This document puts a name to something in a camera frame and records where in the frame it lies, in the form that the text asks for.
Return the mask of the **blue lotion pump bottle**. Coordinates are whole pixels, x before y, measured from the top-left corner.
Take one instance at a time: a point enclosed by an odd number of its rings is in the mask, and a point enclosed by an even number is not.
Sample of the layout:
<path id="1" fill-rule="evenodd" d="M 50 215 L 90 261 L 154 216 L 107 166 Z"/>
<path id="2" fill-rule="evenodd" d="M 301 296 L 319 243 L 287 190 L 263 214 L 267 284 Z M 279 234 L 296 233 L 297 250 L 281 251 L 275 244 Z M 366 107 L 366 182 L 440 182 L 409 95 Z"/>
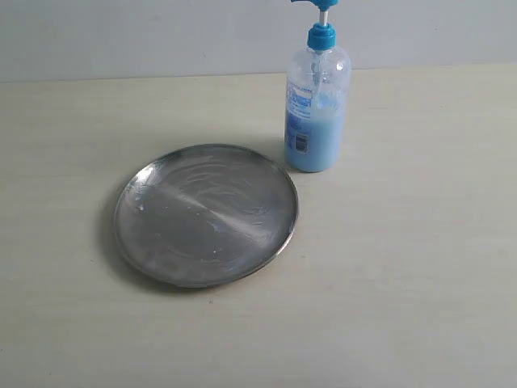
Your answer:
<path id="1" fill-rule="evenodd" d="M 338 0 L 311 3 L 320 11 L 319 20 L 287 72 L 284 154 L 298 171 L 314 173 L 329 169 L 338 159 L 352 68 L 329 22 L 329 10 Z"/>

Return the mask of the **round steel plate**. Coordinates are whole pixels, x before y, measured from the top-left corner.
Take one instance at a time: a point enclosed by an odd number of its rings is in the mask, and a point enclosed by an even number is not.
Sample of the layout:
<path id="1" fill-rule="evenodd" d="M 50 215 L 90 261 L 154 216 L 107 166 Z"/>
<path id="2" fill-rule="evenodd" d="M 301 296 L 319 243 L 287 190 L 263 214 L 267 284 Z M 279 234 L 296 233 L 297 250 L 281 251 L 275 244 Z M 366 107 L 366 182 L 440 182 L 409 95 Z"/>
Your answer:
<path id="1" fill-rule="evenodd" d="M 267 266 L 290 242 L 298 214 L 296 187 L 276 161 L 239 145 L 191 145 L 128 180 L 112 233 L 141 275 L 203 289 Z"/>

